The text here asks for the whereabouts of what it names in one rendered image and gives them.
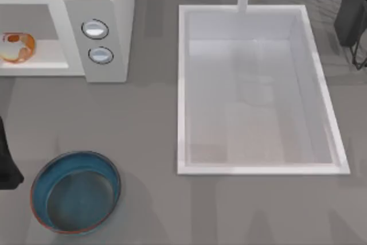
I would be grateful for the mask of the small round microwave knob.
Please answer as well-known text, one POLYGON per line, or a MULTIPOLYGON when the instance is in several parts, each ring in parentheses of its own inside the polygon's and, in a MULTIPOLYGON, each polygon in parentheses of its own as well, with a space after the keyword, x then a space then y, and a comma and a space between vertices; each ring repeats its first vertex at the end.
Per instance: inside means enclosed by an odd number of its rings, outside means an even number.
POLYGON ((100 46, 88 51, 88 57, 97 64, 108 64, 114 59, 114 54, 106 47, 100 46))

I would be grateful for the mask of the blue bowl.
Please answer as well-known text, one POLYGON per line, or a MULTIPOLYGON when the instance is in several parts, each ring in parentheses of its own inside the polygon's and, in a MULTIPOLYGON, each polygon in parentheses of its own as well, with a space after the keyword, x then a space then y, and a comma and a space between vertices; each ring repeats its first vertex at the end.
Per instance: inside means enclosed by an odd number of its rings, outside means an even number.
POLYGON ((112 215, 122 194, 116 165, 94 151, 60 154, 44 165, 30 189, 30 207, 46 229, 88 234, 112 215))

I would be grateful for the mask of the white sink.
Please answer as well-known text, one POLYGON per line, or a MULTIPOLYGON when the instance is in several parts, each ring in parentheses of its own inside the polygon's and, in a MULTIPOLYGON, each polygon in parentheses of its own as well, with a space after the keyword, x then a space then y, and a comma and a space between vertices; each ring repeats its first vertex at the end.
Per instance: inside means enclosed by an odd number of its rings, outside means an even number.
POLYGON ((348 175, 303 5, 181 5, 177 172, 348 175))

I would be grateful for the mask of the large round microwave knob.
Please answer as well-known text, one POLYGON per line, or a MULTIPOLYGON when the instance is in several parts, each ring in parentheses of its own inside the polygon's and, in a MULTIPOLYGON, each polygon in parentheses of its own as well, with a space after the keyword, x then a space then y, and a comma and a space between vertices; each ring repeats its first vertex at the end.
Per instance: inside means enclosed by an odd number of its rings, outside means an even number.
POLYGON ((101 20, 92 19, 81 25, 83 34, 92 40, 102 40, 109 34, 108 26, 101 20))

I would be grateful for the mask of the pale microwave oven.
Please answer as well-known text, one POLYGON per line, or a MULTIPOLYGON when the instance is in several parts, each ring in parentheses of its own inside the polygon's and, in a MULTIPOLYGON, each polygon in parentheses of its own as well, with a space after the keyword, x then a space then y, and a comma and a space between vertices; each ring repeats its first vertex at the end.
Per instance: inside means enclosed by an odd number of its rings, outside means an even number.
POLYGON ((12 64, 0 60, 0 76, 82 76, 90 83, 122 83, 127 79, 135 0, 0 0, 0 34, 28 33, 35 39, 33 56, 12 64), (103 21, 109 34, 86 37, 81 25, 103 21), (92 48, 114 54, 108 64, 88 57, 92 48))

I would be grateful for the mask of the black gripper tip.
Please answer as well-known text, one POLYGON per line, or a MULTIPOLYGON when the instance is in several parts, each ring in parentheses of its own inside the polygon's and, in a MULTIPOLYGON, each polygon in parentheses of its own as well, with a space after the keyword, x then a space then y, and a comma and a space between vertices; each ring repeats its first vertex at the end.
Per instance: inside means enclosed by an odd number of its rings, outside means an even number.
POLYGON ((0 116, 0 190, 15 190, 23 181, 24 176, 10 154, 5 127, 0 116))

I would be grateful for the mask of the black folding stand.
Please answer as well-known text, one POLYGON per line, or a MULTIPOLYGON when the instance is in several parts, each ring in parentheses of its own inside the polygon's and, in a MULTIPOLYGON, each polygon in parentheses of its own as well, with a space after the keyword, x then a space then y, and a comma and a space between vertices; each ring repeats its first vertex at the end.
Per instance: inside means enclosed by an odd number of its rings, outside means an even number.
POLYGON ((357 51, 363 33, 367 30, 367 0, 341 0, 334 21, 334 29, 340 46, 349 48, 352 64, 357 70, 367 67, 367 57, 357 61, 357 51))

